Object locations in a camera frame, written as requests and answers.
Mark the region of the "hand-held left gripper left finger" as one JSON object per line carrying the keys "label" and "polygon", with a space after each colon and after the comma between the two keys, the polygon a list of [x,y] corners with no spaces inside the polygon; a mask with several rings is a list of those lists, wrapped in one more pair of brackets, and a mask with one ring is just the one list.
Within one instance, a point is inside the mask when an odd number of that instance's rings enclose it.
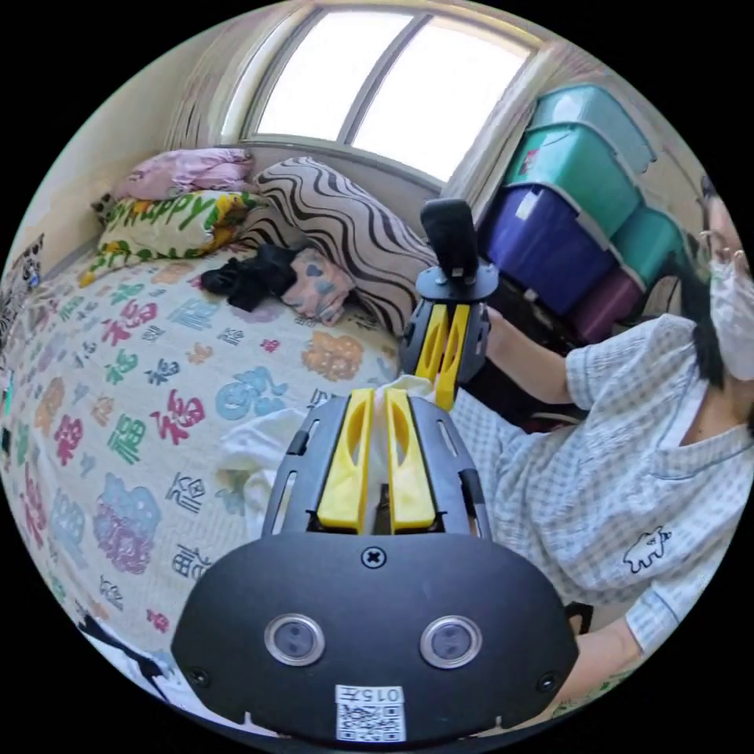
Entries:
{"label": "hand-held left gripper left finger", "polygon": [[373,411],[373,389],[351,392],[317,507],[318,521],[325,529],[364,532]]}

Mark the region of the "person's right hand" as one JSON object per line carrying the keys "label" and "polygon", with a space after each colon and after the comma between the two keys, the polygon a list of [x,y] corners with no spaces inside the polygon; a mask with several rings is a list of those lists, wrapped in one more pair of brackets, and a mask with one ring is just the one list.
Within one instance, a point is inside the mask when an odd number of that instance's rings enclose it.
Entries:
{"label": "person's right hand", "polygon": [[486,314],[489,320],[486,358],[501,372],[505,372],[510,361],[511,326],[492,307],[487,307]]}

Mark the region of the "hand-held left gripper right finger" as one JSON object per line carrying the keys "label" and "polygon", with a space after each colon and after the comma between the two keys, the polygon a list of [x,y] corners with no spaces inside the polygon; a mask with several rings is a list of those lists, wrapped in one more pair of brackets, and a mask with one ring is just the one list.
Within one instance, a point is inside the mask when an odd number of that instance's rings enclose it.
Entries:
{"label": "hand-held left gripper right finger", "polygon": [[388,389],[385,407],[390,531],[425,532],[435,522],[436,508],[408,394]]}

